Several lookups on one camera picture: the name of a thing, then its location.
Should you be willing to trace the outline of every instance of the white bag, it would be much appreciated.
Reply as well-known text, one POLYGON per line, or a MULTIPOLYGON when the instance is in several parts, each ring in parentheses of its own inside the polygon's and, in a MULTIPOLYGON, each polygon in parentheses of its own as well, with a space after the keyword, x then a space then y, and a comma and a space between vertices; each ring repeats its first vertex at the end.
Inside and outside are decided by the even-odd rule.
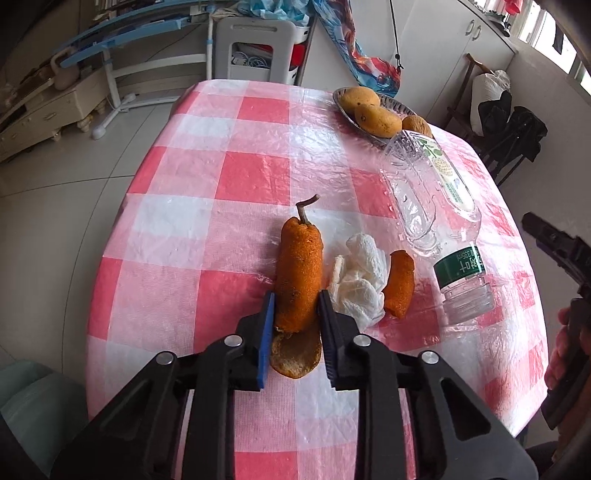
POLYGON ((476 135, 483 136, 482 123, 478 114, 478 105, 489 100, 498 100, 501 93, 509 90, 511 81, 503 70, 497 70, 494 75, 483 73, 472 81, 472 106, 470 107, 470 125, 476 135))

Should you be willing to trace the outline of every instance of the bottle cap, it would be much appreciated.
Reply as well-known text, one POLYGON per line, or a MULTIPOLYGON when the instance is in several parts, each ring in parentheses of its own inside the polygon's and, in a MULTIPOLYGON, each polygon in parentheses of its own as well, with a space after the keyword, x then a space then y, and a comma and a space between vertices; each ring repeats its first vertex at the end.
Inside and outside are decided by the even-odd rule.
POLYGON ((495 308, 491 285, 485 283, 453 298, 443 300, 450 325, 467 322, 495 308))

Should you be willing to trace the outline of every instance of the cabinet handle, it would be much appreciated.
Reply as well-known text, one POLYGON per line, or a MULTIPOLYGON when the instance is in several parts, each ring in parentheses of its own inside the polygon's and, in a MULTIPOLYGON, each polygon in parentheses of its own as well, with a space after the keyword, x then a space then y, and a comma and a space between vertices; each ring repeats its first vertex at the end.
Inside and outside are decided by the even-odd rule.
POLYGON ((472 30, 474 30, 474 20, 470 20, 470 23, 468 23, 468 30, 466 30, 466 36, 470 35, 472 33, 472 30))
POLYGON ((472 41, 478 40, 481 33, 482 33, 482 25, 478 25, 478 28, 476 29, 476 35, 474 35, 472 37, 472 41))

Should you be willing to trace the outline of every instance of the metal screw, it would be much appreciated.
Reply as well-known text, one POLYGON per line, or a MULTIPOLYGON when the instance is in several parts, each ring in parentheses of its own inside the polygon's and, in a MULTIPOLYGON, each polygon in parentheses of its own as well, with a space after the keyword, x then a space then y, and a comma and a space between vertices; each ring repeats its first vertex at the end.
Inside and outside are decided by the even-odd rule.
POLYGON ((228 346, 241 346, 242 337, 240 335, 228 335, 223 342, 228 346))
POLYGON ((435 365, 439 361, 439 355, 435 352, 427 351, 421 354, 421 359, 426 364, 435 365))
POLYGON ((353 343, 357 346, 369 346, 371 338, 367 335, 355 335, 355 337, 353 337, 353 343))
POLYGON ((174 355, 170 352, 160 352, 156 355, 156 363, 159 365, 170 365, 174 361, 174 355))

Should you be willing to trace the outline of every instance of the plastic table cover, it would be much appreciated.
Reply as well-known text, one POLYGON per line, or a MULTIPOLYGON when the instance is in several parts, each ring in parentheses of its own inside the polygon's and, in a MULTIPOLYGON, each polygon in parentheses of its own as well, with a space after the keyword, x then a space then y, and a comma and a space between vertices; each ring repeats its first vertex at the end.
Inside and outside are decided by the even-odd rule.
MULTIPOLYGON (((452 134, 433 133, 482 212, 477 243, 496 308, 440 327, 433 269, 417 261, 406 317, 386 315, 367 333, 398 352, 440 353, 517 434, 545 397, 548 354, 534 274, 478 156, 452 134)), ((405 248, 380 155, 329 93, 199 83, 147 153, 100 263, 87 337, 91 416, 157 352, 200 352, 259 311, 295 202, 320 195, 307 212, 322 233, 327 275, 355 233, 372 235, 387 254, 405 248)), ((269 369, 263 392, 236 393, 236 477, 352 478, 357 403, 357 392, 330 388, 322 363, 297 381, 269 369)))

